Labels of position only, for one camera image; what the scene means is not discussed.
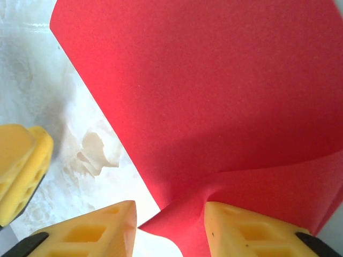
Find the red paper sheet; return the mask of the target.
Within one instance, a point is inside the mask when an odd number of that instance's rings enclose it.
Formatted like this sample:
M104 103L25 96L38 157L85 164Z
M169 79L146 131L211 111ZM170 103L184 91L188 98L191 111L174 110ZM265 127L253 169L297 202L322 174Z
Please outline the red paper sheet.
M314 234L343 202L334 0L57 0L50 29L184 257L210 257L207 201Z

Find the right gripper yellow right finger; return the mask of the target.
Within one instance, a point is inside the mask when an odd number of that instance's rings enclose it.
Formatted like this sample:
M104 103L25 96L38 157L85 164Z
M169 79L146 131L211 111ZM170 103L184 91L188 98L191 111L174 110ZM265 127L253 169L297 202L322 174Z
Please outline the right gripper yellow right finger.
M343 257L304 228L210 201L204 227L211 257Z

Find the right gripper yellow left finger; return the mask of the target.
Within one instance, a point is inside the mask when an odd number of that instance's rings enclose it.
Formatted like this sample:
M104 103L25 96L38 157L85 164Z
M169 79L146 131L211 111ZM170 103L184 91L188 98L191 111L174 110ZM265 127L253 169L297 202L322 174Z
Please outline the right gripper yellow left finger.
M122 201L35 231L4 257L132 257L136 228L136 203Z

